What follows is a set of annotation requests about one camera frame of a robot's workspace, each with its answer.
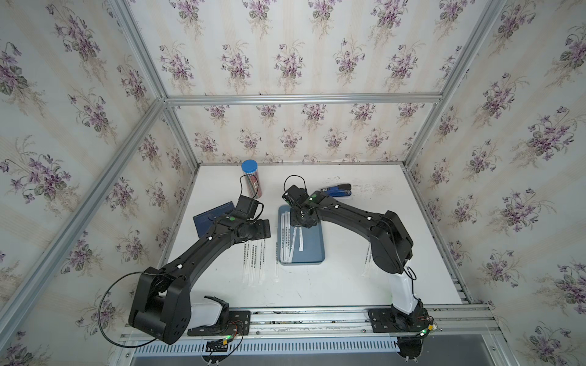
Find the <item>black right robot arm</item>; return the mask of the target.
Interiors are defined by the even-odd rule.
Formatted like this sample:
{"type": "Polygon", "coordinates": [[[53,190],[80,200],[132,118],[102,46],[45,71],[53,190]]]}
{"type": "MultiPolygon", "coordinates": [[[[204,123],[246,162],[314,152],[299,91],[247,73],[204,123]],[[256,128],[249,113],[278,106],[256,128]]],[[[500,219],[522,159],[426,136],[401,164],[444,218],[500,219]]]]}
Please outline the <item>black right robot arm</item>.
{"type": "Polygon", "coordinates": [[[392,306],[399,312],[412,314],[418,306],[414,281],[407,275],[407,265],[413,257],[414,242],[393,211],[374,213],[338,201],[322,191],[308,193],[292,185],[282,195],[289,205],[291,225],[311,228],[321,222],[336,224],[369,241],[373,262],[391,280],[392,306]]]}

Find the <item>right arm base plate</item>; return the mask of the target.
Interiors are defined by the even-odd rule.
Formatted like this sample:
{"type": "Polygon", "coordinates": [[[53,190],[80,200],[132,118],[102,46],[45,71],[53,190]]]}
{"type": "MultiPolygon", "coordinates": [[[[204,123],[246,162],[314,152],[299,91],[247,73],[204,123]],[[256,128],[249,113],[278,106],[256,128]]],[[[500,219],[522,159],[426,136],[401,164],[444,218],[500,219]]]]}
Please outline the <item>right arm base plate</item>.
{"type": "Polygon", "coordinates": [[[372,308],[367,311],[369,322],[374,333],[417,333],[426,335],[433,326],[432,316],[421,305],[406,314],[394,306],[372,308]]]}

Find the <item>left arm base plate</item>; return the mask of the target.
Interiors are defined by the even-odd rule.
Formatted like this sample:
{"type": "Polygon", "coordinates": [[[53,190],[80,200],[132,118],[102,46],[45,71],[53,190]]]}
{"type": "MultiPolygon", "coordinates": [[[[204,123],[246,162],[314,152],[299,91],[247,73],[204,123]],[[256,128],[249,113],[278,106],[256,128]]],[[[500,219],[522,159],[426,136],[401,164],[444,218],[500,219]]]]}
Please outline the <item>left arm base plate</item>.
{"type": "Polygon", "coordinates": [[[188,336],[247,336],[250,332],[251,312],[230,310],[220,315],[212,326],[200,326],[187,330],[188,336]]]}

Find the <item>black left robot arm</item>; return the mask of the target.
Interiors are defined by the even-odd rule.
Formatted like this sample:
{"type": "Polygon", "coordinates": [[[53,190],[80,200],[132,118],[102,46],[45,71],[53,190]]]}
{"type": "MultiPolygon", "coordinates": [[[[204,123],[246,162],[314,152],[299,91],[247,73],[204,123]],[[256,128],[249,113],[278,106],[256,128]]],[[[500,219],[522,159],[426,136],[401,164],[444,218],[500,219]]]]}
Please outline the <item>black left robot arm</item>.
{"type": "Polygon", "coordinates": [[[140,273],[128,323],[168,345],[188,329],[195,282],[230,247],[271,236],[267,219],[223,216],[183,254],[162,268],[140,273]]]}

